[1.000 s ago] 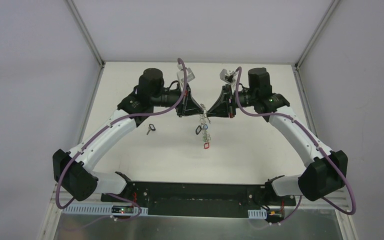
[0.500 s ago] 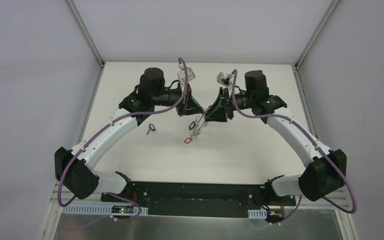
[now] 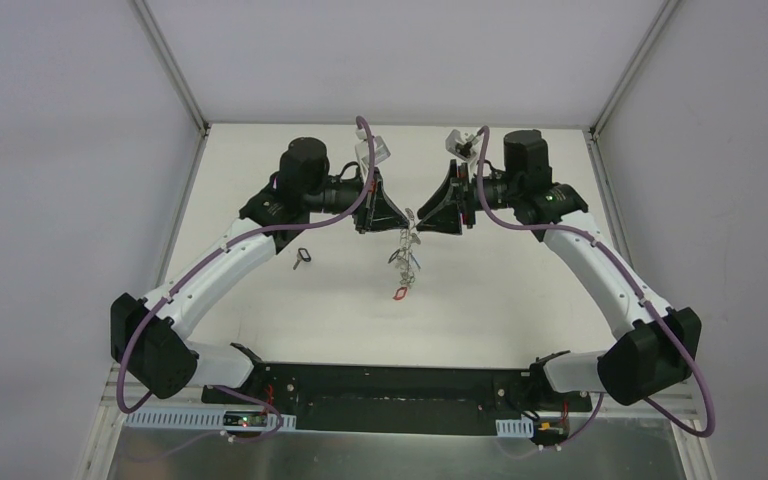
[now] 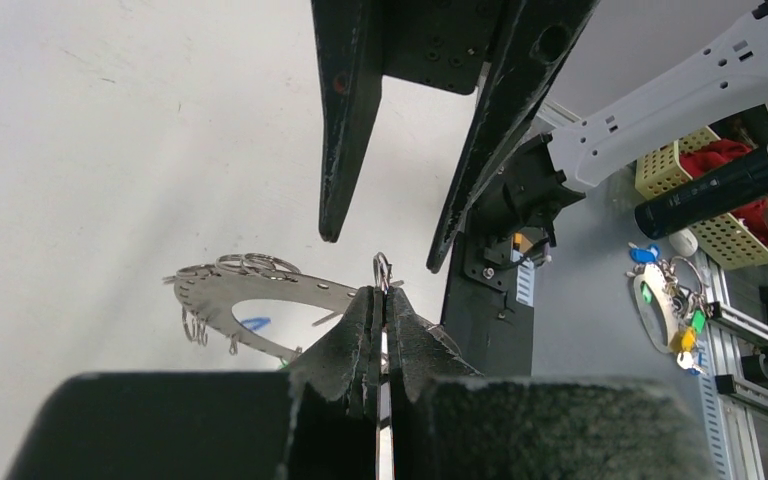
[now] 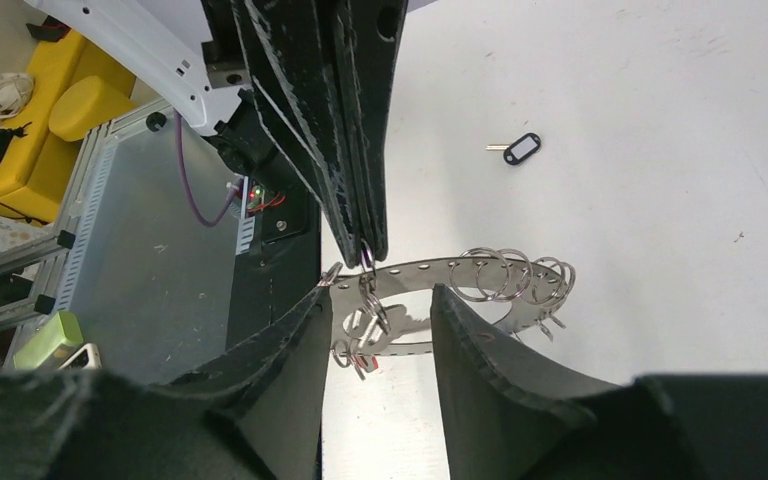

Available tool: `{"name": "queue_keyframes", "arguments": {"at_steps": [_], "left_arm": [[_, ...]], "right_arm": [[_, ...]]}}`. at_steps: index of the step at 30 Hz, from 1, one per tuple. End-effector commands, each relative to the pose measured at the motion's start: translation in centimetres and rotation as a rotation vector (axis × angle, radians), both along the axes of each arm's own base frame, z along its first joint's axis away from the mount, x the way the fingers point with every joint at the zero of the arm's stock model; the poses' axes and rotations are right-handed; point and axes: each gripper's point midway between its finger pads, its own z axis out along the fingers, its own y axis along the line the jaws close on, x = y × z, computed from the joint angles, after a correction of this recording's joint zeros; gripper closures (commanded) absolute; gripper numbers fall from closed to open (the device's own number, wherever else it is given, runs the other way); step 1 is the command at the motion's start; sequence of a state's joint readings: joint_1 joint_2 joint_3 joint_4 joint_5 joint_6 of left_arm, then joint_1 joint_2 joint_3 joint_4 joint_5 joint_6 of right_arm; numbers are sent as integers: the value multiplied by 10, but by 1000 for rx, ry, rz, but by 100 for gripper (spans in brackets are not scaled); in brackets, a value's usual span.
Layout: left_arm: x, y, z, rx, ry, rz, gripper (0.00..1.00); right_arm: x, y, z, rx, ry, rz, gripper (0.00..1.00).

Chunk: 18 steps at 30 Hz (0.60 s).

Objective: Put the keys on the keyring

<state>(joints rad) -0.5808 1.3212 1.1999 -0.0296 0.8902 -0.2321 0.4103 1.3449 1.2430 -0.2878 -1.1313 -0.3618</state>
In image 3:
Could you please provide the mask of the large metal keyring disc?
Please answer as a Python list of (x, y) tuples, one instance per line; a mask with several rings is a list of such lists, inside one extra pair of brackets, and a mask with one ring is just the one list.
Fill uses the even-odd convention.
[(390, 255), (387, 264), (399, 272), (399, 287), (407, 286), (410, 291), (416, 281), (416, 273), (421, 270), (420, 263), (413, 253), (413, 248), (421, 244), (421, 239), (416, 228), (415, 213), (406, 208), (405, 215), (408, 219), (408, 226), (400, 230), (399, 246)]

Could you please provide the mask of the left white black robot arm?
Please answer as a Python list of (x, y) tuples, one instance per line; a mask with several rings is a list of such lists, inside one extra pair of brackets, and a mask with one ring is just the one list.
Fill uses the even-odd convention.
[(111, 305), (111, 355), (126, 375), (159, 399), (189, 386), (226, 387), (241, 404), (257, 402), (265, 378), (256, 357), (241, 346), (194, 342), (190, 336), (208, 311), (246, 275), (280, 254), (313, 214), (326, 223), (350, 217), (359, 233), (400, 230), (408, 219), (383, 189), (379, 164), (390, 151), (380, 136), (355, 147), (351, 178), (332, 175), (326, 145), (313, 137), (292, 140), (279, 167), (240, 209), (222, 236), (182, 273), (142, 296), (122, 294)]

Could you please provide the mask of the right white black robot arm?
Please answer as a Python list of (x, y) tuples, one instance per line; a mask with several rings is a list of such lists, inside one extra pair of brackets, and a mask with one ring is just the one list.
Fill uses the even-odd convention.
[(631, 405), (688, 380), (701, 335), (691, 308), (675, 309), (646, 286), (605, 242), (588, 204), (570, 185), (552, 178), (548, 143), (538, 130), (503, 138), (504, 166), (485, 158), (485, 131), (450, 132), (447, 175), (420, 208), (418, 230), (460, 235), (478, 212), (512, 210), (516, 225), (557, 255), (604, 316), (615, 342), (605, 351), (560, 352), (536, 360), (529, 400), (555, 408), (574, 391), (606, 393)]

